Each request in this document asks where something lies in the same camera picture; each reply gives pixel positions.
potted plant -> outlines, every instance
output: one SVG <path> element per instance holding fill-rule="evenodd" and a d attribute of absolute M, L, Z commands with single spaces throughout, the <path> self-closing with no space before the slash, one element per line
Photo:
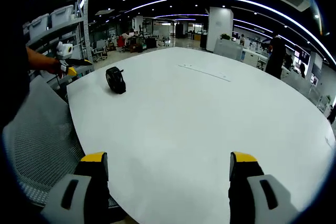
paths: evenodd
<path fill-rule="evenodd" d="M 221 35 L 220 35 L 220 39 L 227 39 L 227 40 L 230 40 L 231 37 L 228 36 L 227 34 L 221 34 Z"/>

table surface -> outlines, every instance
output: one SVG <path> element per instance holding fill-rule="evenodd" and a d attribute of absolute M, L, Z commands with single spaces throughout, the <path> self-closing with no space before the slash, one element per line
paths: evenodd
<path fill-rule="evenodd" d="M 112 66 L 124 69 L 122 95 L 106 82 Z M 256 157 L 299 211 L 332 162 L 332 128 L 310 101 L 203 51 L 175 47 L 116 62 L 70 84 L 68 98 L 83 150 L 108 153 L 110 193 L 139 223 L 229 223 L 232 151 Z"/>

office chair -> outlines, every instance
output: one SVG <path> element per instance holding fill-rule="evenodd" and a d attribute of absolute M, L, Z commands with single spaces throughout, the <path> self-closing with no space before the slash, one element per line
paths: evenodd
<path fill-rule="evenodd" d="M 311 101 L 315 106 L 318 105 L 320 100 L 320 93 L 318 92 L 317 88 L 312 86 L 308 93 L 308 100 Z"/>
<path fill-rule="evenodd" d="M 322 96 L 319 100 L 319 102 L 317 103 L 316 107 L 322 112 L 324 113 L 326 106 L 329 103 L 329 99 L 326 96 Z"/>
<path fill-rule="evenodd" d="M 68 104 L 41 76 L 30 83 L 26 101 L 4 128 L 3 136 L 18 184 L 35 206 L 45 206 L 51 188 L 73 174 L 85 155 Z M 109 209 L 121 209 L 112 197 Z"/>
<path fill-rule="evenodd" d="M 107 50 L 106 50 L 106 42 L 105 40 L 98 40 L 96 42 L 96 48 L 92 50 L 93 52 L 93 60 L 97 62 L 98 60 L 102 59 L 105 60 L 107 59 Z"/>

white storage box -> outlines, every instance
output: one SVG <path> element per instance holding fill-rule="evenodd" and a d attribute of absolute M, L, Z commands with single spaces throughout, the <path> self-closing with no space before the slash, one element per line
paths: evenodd
<path fill-rule="evenodd" d="M 68 5 L 62 8 L 59 8 L 57 10 L 54 10 L 51 13 L 51 22 L 52 26 L 56 27 L 61 25 L 64 22 L 70 21 L 70 15 L 74 11 L 74 6 L 73 5 Z"/>
<path fill-rule="evenodd" d="M 48 27 L 48 18 L 49 14 L 45 14 L 35 18 L 29 25 L 29 36 L 30 39 L 35 38 L 36 36 L 40 35 L 44 31 L 47 30 Z"/>

computer screen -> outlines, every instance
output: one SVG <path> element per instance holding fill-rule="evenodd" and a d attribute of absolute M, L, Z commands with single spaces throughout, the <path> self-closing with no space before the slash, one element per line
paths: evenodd
<path fill-rule="evenodd" d="M 239 36 L 239 33 L 238 33 L 238 32 L 236 32 L 236 31 L 233 31 L 233 32 L 232 32 L 232 37 L 233 37 L 233 38 L 238 39 L 238 38 L 239 38 L 238 36 Z"/>
<path fill-rule="evenodd" d="M 308 65 L 310 58 L 310 51 L 304 50 L 301 47 L 295 46 L 294 55 L 298 57 L 304 64 Z"/>

